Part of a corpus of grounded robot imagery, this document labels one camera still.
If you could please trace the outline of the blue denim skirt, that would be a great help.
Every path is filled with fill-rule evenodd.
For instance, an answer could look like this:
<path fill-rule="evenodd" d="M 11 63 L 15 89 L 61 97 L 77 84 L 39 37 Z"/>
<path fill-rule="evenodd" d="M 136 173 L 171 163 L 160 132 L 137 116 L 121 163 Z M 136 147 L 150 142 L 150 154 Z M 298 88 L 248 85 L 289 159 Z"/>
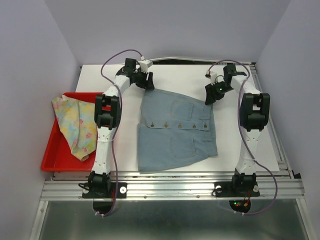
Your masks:
<path fill-rule="evenodd" d="M 213 107 L 183 94 L 146 91 L 137 125 L 138 171 L 186 167 L 218 155 Z"/>

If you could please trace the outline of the red plastic tray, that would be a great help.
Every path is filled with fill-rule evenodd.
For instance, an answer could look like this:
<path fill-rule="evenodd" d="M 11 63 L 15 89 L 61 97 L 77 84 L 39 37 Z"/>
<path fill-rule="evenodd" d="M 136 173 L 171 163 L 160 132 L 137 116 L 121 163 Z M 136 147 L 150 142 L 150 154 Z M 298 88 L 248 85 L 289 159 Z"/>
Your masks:
<path fill-rule="evenodd" d="M 97 92 L 66 92 L 63 95 L 95 104 L 97 94 Z M 92 169 L 94 160 L 95 151 L 89 154 L 88 159 L 85 161 L 80 161 L 71 154 L 68 143 L 61 133 L 58 121 L 55 118 L 41 169 L 46 172 L 89 172 Z"/>

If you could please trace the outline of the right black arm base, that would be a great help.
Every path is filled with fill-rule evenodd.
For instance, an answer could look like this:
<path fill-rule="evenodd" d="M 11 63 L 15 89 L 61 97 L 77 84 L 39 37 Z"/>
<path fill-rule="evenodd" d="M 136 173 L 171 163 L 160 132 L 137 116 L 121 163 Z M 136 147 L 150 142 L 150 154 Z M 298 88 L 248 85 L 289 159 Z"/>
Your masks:
<path fill-rule="evenodd" d="M 235 173 L 230 181 L 217 181 L 211 193 L 217 198 L 231 198 L 229 205 L 235 212 L 248 214 L 251 209 L 251 198 L 259 197 L 260 191 L 257 176 Z"/>

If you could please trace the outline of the floral pastel skirt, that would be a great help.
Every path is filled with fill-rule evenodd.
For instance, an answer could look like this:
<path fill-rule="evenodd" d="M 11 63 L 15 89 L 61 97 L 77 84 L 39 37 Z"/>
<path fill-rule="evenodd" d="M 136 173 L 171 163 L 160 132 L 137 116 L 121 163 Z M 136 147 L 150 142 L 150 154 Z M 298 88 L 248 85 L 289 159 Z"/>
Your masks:
<path fill-rule="evenodd" d="M 54 98 L 51 103 L 71 155 L 84 162 L 97 147 L 95 104 L 66 95 Z"/>

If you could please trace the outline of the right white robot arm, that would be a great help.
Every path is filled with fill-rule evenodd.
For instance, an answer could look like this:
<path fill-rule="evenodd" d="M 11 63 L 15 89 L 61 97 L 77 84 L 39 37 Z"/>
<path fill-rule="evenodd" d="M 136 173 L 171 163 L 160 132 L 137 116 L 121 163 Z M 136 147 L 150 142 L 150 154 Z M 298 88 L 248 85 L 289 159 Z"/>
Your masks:
<path fill-rule="evenodd" d="M 236 62 L 228 63 L 223 68 L 223 81 L 218 82 L 217 73 L 209 68 L 205 77 L 210 83 L 205 86 L 205 104 L 213 104 L 221 100 L 227 92 L 236 91 L 237 97 L 237 125 L 241 137 L 239 160 L 230 182 L 231 192 L 242 195 L 256 185 L 256 166 L 271 171 L 259 163 L 255 154 L 259 138 L 269 122 L 270 101 L 268 93 L 262 93 L 253 84 L 248 82 L 250 71 L 237 71 Z"/>

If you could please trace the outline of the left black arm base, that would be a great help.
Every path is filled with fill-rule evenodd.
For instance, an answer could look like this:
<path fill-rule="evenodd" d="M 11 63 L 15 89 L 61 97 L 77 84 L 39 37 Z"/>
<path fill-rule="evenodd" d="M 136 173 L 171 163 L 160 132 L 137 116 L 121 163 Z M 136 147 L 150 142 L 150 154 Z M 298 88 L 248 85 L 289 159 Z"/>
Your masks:
<path fill-rule="evenodd" d="M 111 215 L 116 200 L 127 197 L 128 184 L 126 182 L 111 181 L 110 174 L 96 174 L 91 172 L 87 182 L 79 183 L 82 198 L 92 200 L 95 215 L 106 217 Z"/>

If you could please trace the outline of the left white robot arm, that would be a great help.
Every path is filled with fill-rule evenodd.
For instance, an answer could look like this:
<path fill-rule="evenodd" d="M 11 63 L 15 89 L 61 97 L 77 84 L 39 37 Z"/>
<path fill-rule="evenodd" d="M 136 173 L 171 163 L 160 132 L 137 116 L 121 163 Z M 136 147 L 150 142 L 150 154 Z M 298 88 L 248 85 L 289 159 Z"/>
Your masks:
<path fill-rule="evenodd" d="M 111 193 L 110 161 L 113 153 L 113 140 L 122 116 L 122 94 L 132 84 L 144 90 L 154 90 L 153 73 L 149 71 L 153 62 L 126 58 L 124 66 L 116 73 L 111 86 L 96 95 L 94 121 L 97 127 L 97 144 L 94 164 L 88 177 L 88 184 L 100 197 Z"/>

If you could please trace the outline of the aluminium frame rail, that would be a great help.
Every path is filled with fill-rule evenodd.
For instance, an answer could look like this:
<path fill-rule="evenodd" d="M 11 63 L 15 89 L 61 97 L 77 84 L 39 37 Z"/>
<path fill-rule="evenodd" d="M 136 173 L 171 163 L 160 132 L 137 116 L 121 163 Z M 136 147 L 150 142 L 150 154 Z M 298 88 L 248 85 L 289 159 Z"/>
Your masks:
<path fill-rule="evenodd" d="M 294 179 L 286 173 L 275 173 L 272 179 L 266 172 L 259 172 L 257 182 L 259 200 L 269 200 L 277 193 L 278 199 L 303 199 L 305 189 L 301 179 Z M 160 172 L 143 174 L 139 172 L 119 172 L 119 182 L 127 184 L 127 201 L 164 201 L 164 200 L 215 200 L 212 191 L 215 183 L 230 181 L 231 172 Z M 84 176 L 76 173 L 57 173 L 45 181 L 40 200 L 42 201 L 81 201 L 82 189 L 79 183 L 86 182 Z"/>

